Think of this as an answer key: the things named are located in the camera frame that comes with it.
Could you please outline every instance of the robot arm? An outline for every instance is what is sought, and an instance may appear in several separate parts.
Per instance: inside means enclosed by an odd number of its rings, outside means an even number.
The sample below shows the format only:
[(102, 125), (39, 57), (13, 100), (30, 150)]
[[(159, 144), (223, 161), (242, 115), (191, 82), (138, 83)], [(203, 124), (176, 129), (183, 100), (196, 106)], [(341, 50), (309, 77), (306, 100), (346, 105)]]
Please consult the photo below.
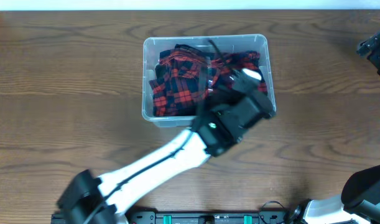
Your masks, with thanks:
[(202, 111), (192, 127), (162, 148), (123, 167), (93, 178), (79, 173), (57, 205), (69, 224), (122, 223), (124, 213), (141, 197), (173, 176), (198, 167), (242, 140), (249, 128), (275, 112), (268, 97), (257, 91), (261, 76), (250, 70), (233, 70), (232, 89), (217, 106)]
[[(358, 45), (357, 54), (378, 69), (380, 32)], [(295, 223), (380, 223), (380, 165), (359, 171), (347, 181), (341, 195), (299, 205)]]

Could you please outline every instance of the red plaid fabric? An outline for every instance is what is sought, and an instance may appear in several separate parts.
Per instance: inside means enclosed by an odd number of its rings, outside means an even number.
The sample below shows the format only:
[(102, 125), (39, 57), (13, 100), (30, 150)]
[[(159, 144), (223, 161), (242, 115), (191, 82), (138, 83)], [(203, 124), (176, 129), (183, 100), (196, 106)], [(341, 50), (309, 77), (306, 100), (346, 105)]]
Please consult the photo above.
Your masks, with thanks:
[[(223, 54), (226, 63), (240, 70), (248, 68), (259, 70), (260, 54), (247, 51), (235, 54)], [(226, 67), (217, 54), (204, 53), (187, 45), (176, 45), (172, 50), (160, 53), (159, 65), (165, 65), (163, 77), (151, 80), (150, 86), (154, 93), (154, 116), (191, 116), (195, 115), (197, 103), (208, 96), (210, 90), (218, 85), (231, 88), (233, 80), (231, 70)], [(208, 86), (199, 90), (200, 73), (209, 69)], [(267, 94), (264, 79), (259, 85), (259, 91)]]

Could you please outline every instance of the teal connector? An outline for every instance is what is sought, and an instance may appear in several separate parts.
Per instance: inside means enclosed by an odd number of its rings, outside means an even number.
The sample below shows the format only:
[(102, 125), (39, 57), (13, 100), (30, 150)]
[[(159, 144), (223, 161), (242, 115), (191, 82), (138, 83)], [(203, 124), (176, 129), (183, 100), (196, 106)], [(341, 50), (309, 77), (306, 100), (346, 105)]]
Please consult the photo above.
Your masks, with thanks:
[(244, 224), (252, 224), (252, 216), (245, 215), (244, 216)]
[(172, 217), (170, 215), (164, 215), (164, 224), (172, 224)]

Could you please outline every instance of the clear plastic bin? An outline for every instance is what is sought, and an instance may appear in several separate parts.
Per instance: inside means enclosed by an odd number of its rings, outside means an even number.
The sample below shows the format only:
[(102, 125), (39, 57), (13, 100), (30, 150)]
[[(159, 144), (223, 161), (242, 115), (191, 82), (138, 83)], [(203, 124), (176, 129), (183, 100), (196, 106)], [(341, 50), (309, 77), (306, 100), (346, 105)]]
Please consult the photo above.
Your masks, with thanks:
[(153, 122), (158, 127), (188, 126), (194, 116), (166, 116), (155, 117), (153, 115), (152, 89), (150, 80), (156, 79), (155, 66), (159, 63), (159, 53), (164, 50), (173, 49), (176, 44), (187, 44), (204, 52), (211, 49), (205, 45), (211, 39), (221, 52), (244, 52), (255, 50), (260, 53), (259, 69), (267, 84), (268, 97), (276, 110), (276, 100), (272, 86), (272, 75), (270, 67), (269, 49), (267, 39), (261, 34), (247, 35), (222, 35), (208, 37), (150, 37), (144, 41), (143, 53), (143, 76), (142, 76), (142, 116)]

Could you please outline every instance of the wooden table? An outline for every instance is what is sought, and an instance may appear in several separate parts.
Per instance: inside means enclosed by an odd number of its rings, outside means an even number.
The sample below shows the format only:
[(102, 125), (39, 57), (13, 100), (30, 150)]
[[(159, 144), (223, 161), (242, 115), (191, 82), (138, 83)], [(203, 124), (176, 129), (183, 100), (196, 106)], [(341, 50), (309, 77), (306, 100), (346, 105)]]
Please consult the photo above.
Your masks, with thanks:
[(255, 210), (340, 194), (380, 164), (380, 77), (355, 53), (379, 30), (380, 11), (0, 12), (0, 223), (48, 223), (74, 175), (118, 169), (181, 130), (141, 116), (148, 37), (264, 34), (277, 116), (138, 205)]

